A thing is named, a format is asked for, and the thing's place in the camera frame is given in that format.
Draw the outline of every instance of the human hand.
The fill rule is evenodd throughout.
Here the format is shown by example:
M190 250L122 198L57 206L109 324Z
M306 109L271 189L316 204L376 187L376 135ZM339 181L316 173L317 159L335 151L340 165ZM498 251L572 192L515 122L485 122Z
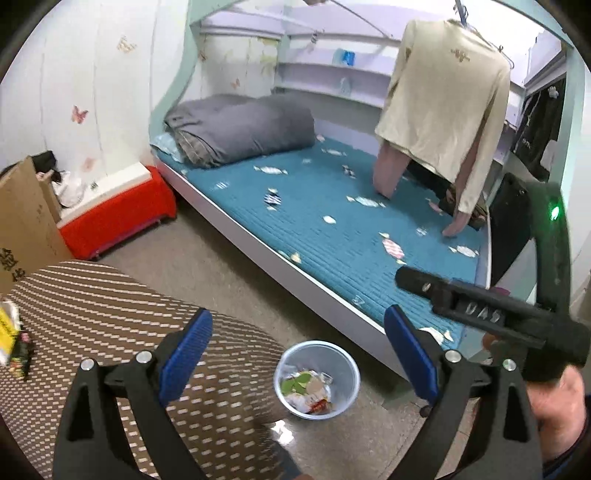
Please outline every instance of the human hand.
M486 334L482 345L490 350L494 340ZM542 459L548 462L570 449L583 431L587 416L583 377L569 365L558 382L529 382L527 394L538 420Z

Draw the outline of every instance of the blue gripper pad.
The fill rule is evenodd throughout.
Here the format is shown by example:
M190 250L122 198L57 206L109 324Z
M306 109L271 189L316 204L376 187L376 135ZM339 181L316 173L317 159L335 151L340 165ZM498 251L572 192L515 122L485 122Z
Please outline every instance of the blue gripper pad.
M415 393L433 405L439 394L437 368L417 335L428 335L430 339L425 338L426 341L435 342L435 339L429 333L417 330L398 305L392 305L384 313L384 329Z
M198 317L183 331L178 347L160 371L158 399L162 406L178 400L183 393L195 366L207 348L213 333L213 318L209 310L199 310Z

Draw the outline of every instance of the gray folded blanket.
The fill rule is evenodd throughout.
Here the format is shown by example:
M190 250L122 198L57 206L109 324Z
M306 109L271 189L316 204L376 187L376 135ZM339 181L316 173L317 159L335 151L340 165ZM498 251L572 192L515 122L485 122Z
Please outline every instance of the gray folded blanket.
M289 94L190 100L174 107L166 123L189 161L201 168L299 150L315 142L310 110Z

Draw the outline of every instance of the brown striped seat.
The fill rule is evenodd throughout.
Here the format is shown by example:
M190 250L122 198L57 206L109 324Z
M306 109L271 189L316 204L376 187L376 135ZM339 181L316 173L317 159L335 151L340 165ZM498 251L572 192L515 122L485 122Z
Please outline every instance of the brown striped seat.
M0 368L0 414L45 478L51 478L60 413L80 361L127 361L183 328L198 310L115 268L75 260L29 275L8 298L33 335L35 356L25 382ZM283 348L260 328L212 315L212 340L168 414L209 478L278 478L279 458L264 424L287 414L272 387ZM126 399L119 411L139 468L158 476Z

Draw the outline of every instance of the pink pants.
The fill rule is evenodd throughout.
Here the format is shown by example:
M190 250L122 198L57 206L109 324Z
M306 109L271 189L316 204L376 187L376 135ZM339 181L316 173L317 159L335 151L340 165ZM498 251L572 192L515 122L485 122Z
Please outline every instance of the pink pants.
M477 135L468 155L466 155L464 162L462 162L460 171L457 173L456 211L454 212L452 222L443 230L444 236L456 236L464 230L470 220L471 213L458 211L457 205L476 161L479 143L480 135ZM397 150L388 141L384 140L382 147L379 149L378 159L374 165L374 188L378 193L391 198L410 161L411 158L408 155Z

